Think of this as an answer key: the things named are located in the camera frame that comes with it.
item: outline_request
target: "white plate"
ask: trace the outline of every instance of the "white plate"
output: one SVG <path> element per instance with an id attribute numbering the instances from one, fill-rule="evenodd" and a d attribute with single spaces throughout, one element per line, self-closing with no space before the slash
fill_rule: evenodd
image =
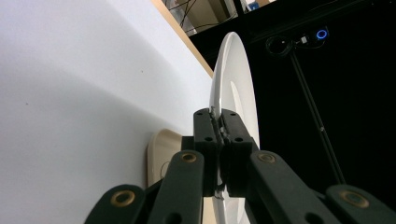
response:
<path id="1" fill-rule="evenodd" d="M 228 33 L 221 43 L 209 102 L 211 112 L 217 119 L 222 108 L 236 112 L 260 147 L 256 100 L 248 57 L 241 38 L 235 32 Z M 226 191 L 222 196 L 224 201 L 213 198 L 217 222 L 249 223 L 245 212 L 245 199 L 229 198 Z"/>

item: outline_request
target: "black background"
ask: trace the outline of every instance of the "black background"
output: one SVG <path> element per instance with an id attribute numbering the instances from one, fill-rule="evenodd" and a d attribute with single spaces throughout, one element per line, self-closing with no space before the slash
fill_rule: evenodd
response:
<path id="1" fill-rule="evenodd" d="M 281 34 L 327 26 L 330 36 L 321 48 L 295 53 L 346 182 L 396 210 L 396 10 L 389 2 L 374 3 Z M 241 36 L 255 88 L 261 149 L 279 154 L 308 187 L 324 193 L 336 181 L 290 57 L 271 57 L 265 38 L 257 38 L 313 6 L 307 2 L 289 14 L 278 6 L 259 8 L 253 21 L 222 24 L 191 41 L 214 68 L 222 38 L 231 31 Z M 285 19 L 272 19 L 275 25 L 257 21 L 270 9 L 274 15 L 286 13 Z"/>

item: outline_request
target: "white backdrop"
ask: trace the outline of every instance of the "white backdrop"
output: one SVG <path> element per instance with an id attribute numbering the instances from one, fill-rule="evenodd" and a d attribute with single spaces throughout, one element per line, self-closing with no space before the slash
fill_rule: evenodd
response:
<path id="1" fill-rule="evenodd" d="M 0 223 L 83 223 L 211 78 L 145 1 L 0 1 Z"/>

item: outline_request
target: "blue light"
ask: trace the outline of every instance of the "blue light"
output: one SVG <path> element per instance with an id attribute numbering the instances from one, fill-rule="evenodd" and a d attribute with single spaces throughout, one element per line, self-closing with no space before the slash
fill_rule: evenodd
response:
<path id="1" fill-rule="evenodd" d="M 327 31 L 325 30 L 319 30 L 317 31 L 317 38 L 318 39 L 324 39 L 327 36 Z"/>

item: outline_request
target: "metal screw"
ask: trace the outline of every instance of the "metal screw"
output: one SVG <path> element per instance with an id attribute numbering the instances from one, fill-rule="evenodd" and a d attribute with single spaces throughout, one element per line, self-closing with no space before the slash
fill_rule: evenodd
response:
<path id="1" fill-rule="evenodd" d="M 197 160 L 197 156 L 192 153 L 184 153 L 183 155 L 181 155 L 181 159 L 184 162 L 195 162 Z"/>
<path id="2" fill-rule="evenodd" d="M 125 189 L 117 191 L 110 200 L 111 204 L 116 207 L 125 207 L 134 202 L 134 192 Z"/>
<path id="3" fill-rule="evenodd" d="M 274 163 L 276 161 L 276 158 L 267 153 L 261 153 L 258 155 L 259 160 L 264 161 L 264 162 L 269 162 L 269 163 Z"/>
<path id="4" fill-rule="evenodd" d="M 365 199 L 362 195 L 356 192 L 343 190 L 340 192 L 340 197 L 347 203 L 350 203 L 359 208 L 366 208 L 370 205 L 367 199 Z"/>

